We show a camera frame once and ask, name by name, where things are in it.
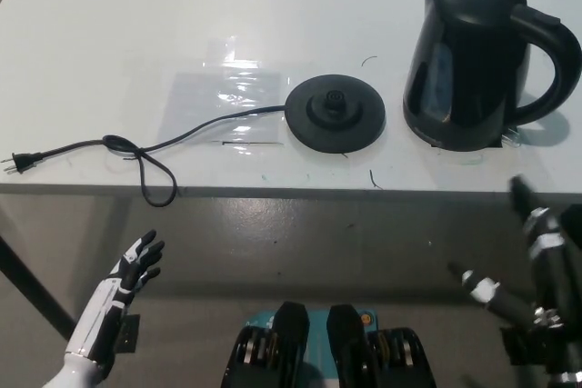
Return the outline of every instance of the white table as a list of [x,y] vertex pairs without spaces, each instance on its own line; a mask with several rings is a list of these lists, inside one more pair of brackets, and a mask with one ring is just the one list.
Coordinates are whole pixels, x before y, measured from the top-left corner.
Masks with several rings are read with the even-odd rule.
[[[579,0],[528,2],[582,37]],[[175,173],[181,195],[388,198],[416,192],[419,201],[441,193],[485,199],[523,173],[540,192],[579,198],[582,87],[557,112],[525,126],[518,148],[451,153],[410,132],[402,94],[423,18],[424,0],[4,0],[0,157],[104,134],[140,146],[157,143],[174,125],[172,117],[186,112],[202,122],[226,110],[197,106],[200,96],[185,110],[176,84],[211,86],[205,77],[235,65],[266,78],[275,90],[262,96],[270,104],[282,104],[294,86],[315,75],[363,79],[384,98],[386,130],[347,157],[307,149],[281,114],[249,124],[252,132],[268,124],[273,144],[222,144],[207,133],[156,154]],[[553,67],[540,51],[532,55],[527,91],[538,96]],[[169,184],[153,168],[147,181]],[[0,193],[138,195],[138,186],[136,163],[104,147],[0,175]]]

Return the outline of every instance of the black cable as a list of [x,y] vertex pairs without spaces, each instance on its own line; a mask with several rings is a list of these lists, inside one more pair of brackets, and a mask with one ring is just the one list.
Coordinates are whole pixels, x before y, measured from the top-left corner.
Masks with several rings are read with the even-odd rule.
[[[73,143],[69,145],[65,145],[63,147],[59,147],[57,149],[49,150],[42,153],[36,154],[12,154],[12,159],[6,159],[2,161],[3,163],[8,161],[14,161],[14,166],[8,167],[5,169],[6,172],[9,174],[11,173],[23,173],[29,168],[32,168],[36,165],[36,163],[43,161],[46,158],[50,158],[53,156],[57,156],[58,154],[66,154],[67,152],[71,152],[75,149],[80,149],[81,147],[88,147],[92,145],[104,145],[107,150],[110,152],[118,152],[121,154],[132,154],[133,157],[131,158],[124,158],[124,159],[136,159],[137,163],[139,164],[139,177],[140,177],[140,184],[142,190],[142,196],[144,197],[145,201],[151,204],[152,206],[161,208],[164,206],[168,206],[171,204],[174,199],[176,198],[178,192],[178,183],[176,177],[172,173],[172,171],[167,168],[165,165],[160,163],[158,160],[150,156],[149,152],[154,152],[156,150],[163,149],[173,144],[180,143],[184,141],[189,136],[195,134],[196,132],[204,129],[205,127],[220,122],[223,120],[228,120],[237,117],[244,117],[246,115],[255,115],[255,114],[267,114],[267,113],[276,113],[278,111],[284,111],[285,107],[283,105],[278,106],[267,106],[264,108],[256,108],[256,109],[249,109],[247,111],[243,111],[240,113],[234,113],[229,115],[222,115],[220,117],[214,118],[208,122],[204,122],[194,129],[189,130],[188,132],[177,136],[176,138],[172,138],[171,140],[164,141],[160,144],[151,145],[149,147],[138,147],[136,144],[132,143],[128,139],[124,138],[123,136],[118,135],[106,135],[100,140],[89,140],[89,141],[81,141],[79,143]],[[162,170],[166,173],[170,179],[172,180],[172,192],[170,195],[163,201],[163,202],[154,202],[151,199],[149,192],[147,191],[147,184],[146,184],[146,168],[144,165],[144,160],[149,162],[150,164],[155,165],[157,168]]]

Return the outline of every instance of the white robotic hand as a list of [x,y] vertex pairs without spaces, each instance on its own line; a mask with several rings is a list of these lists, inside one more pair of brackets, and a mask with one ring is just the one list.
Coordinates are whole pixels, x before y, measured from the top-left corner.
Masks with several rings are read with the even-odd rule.
[[151,244],[155,238],[152,230],[137,240],[97,286],[66,347],[63,369],[45,388],[94,387],[109,375],[129,305],[160,274],[149,268],[162,258],[164,242]]

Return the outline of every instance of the concrete floor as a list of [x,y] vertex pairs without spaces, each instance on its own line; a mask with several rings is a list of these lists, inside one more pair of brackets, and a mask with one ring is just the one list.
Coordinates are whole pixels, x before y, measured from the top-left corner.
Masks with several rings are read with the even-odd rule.
[[[162,275],[136,298],[137,352],[104,386],[219,386],[236,335],[254,313],[296,299],[357,302],[381,327],[412,327],[440,387],[533,388],[539,369],[508,364],[497,320],[466,304],[445,272],[456,258],[530,290],[518,226],[503,204],[0,196],[0,232],[78,316],[138,236],[167,243]],[[42,386],[65,341],[0,275],[0,386]]]

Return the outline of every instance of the black kettle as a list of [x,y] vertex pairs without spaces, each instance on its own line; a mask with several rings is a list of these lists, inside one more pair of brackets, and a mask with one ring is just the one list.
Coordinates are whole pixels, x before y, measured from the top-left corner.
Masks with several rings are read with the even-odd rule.
[[[576,37],[527,0],[426,0],[425,22],[404,95],[410,128],[428,143],[470,151],[498,143],[508,127],[558,108],[582,71]],[[556,77],[544,95],[518,106],[529,44],[547,52]]]

